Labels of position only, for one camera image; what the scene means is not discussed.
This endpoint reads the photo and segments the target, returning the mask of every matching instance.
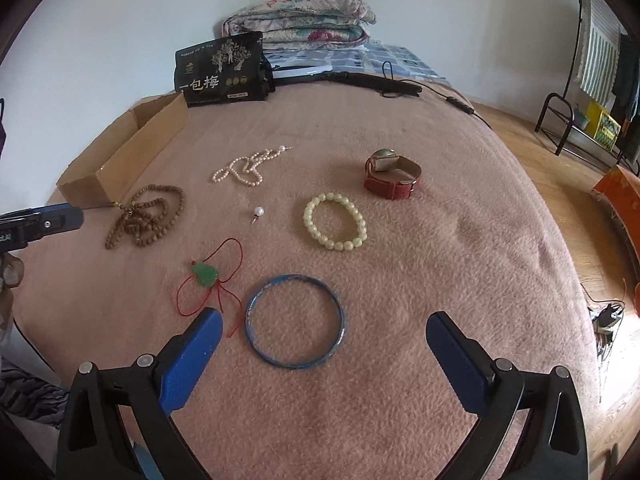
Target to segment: watch face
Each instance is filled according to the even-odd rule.
[[[373,155],[371,156],[395,156],[396,152],[394,150],[390,150],[389,148],[382,148],[382,150],[377,150]]]

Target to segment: white wall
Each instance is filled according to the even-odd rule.
[[[247,0],[45,0],[0,66],[0,213],[41,206],[68,163],[140,98],[173,89],[175,51]]]
[[[564,88],[577,0],[365,1],[374,38],[406,46],[477,101],[532,119]]]
[[[0,66],[0,212],[43,205],[66,165],[138,99],[173,86],[174,52],[263,0],[45,0]],[[366,0],[375,38],[467,96],[524,118],[561,91],[576,0]]]

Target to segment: folded quilt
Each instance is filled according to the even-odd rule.
[[[376,15],[362,0],[270,0],[238,10],[222,34],[262,32],[265,50],[353,48],[369,39]]]

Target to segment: metal rack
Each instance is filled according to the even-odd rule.
[[[594,166],[596,168],[601,169],[602,166],[606,168],[610,168],[616,164],[621,164],[626,166],[630,171],[636,174],[636,176],[640,176],[640,162],[635,161],[635,163],[629,163],[628,160],[624,157],[622,150],[620,150],[616,145],[614,145],[611,149],[605,147],[601,143],[599,143],[596,139],[582,131],[578,126],[575,125],[575,115],[574,115],[574,107],[567,100],[566,95],[569,91],[569,84],[571,82],[572,75],[574,74],[575,67],[575,59],[578,55],[578,45],[580,43],[580,30],[582,28],[582,3],[583,0],[578,0],[578,30],[575,36],[575,47],[574,47],[574,56],[571,60],[571,68],[569,69],[569,75],[566,79],[566,85],[564,86],[564,91],[562,95],[551,92],[546,96],[545,103],[540,111],[540,116],[538,118],[538,122],[536,123],[536,127],[534,129],[535,132],[542,132],[546,135],[546,137],[553,143],[556,147],[556,156],[559,156],[562,151],[566,151],[571,153],[573,156],[580,158],[587,164]],[[559,100],[562,104],[565,104],[568,113],[564,114],[560,110],[553,108],[550,105],[552,99]],[[566,125],[564,132],[562,135],[556,134],[547,128],[542,127],[542,122],[545,119],[546,112],[550,110],[557,118],[559,118]],[[579,146],[576,142],[572,142],[570,139],[570,135],[575,134],[574,136],[577,140],[588,139],[586,143],[589,146],[596,147],[596,153],[592,153],[585,148]],[[602,160],[598,155],[605,155],[606,160]]]

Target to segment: power cord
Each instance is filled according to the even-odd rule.
[[[607,306],[599,311],[590,310],[591,322],[593,324],[594,335],[596,338],[596,359],[598,361],[598,397],[599,402],[602,401],[602,391],[607,381],[607,373],[609,371],[609,357],[613,352],[613,343],[618,338],[618,332],[625,317],[625,298],[626,298],[626,280],[622,278],[625,285],[625,292],[622,300],[594,300],[589,294],[585,286],[580,283],[582,290],[587,298],[594,304],[607,303]]]
[[[385,79],[388,79],[388,77],[386,76],[386,71],[385,71],[385,65],[387,63],[389,65],[389,72],[391,72],[391,81],[395,81],[395,78],[394,78],[394,67],[393,67],[393,65],[391,64],[390,61],[385,61],[382,64],[382,75],[385,77]],[[491,125],[487,121],[485,121],[482,116],[480,116],[471,106],[467,105],[466,103],[463,103],[457,97],[445,95],[442,92],[438,92],[435,88],[432,88],[431,86],[429,86],[426,83],[423,83],[421,81],[417,81],[417,80],[414,81],[413,79],[401,79],[399,81],[401,83],[418,83],[418,85],[424,86],[425,88],[431,90],[434,94],[437,94],[440,97],[444,97],[444,99],[447,101],[447,103],[455,106],[459,110],[462,110],[465,114],[477,117],[484,124],[486,124],[489,127],[490,130],[493,130]],[[402,94],[389,94],[389,92],[380,92],[380,95],[382,95],[382,97],[386,97],[388,99],[395,99],[396,97],[402,96]]]

